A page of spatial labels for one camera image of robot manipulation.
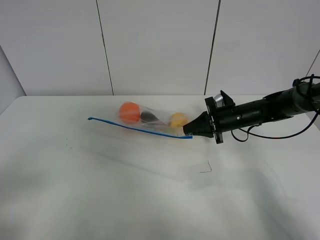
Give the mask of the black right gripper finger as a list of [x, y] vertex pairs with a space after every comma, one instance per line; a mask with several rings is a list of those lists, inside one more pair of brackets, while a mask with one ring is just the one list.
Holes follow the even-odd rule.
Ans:
[[186, 133], [187, 136], [200, 136], [205, 138], [214, 138], [215, 135], [211, 131], [194, 131]]
[[206, 111], [202, 112], [196, 119], [185, 124], [183, 127], [185, 134], [212, 134], [213, 127], [210, 116]]

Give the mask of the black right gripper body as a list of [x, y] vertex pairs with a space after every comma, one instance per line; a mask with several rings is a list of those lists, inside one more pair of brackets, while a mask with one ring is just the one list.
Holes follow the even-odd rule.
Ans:
[[217, 144], [224, 142], [223, 133], [237, 128], [237, 122], [240, 120], [240, 113], [236, 106], [217, 108], [214, 97], [205, 99], [208, 115], [213, 127], [214, 138]]

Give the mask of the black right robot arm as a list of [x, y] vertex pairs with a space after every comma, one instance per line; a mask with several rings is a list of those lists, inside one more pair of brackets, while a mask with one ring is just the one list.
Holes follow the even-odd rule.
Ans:
[[265, 123], [315, 112], [320, 108], [320, 85], [297, 82], [292, 88], [269, 94], [262, 99], [237, 105], [221, 91], [216, 97], [205, 99], [207, 110], [183, 126], [187, 136], [215, 138], [223, 143], [223, 133], [243, 127], [252, 129]]

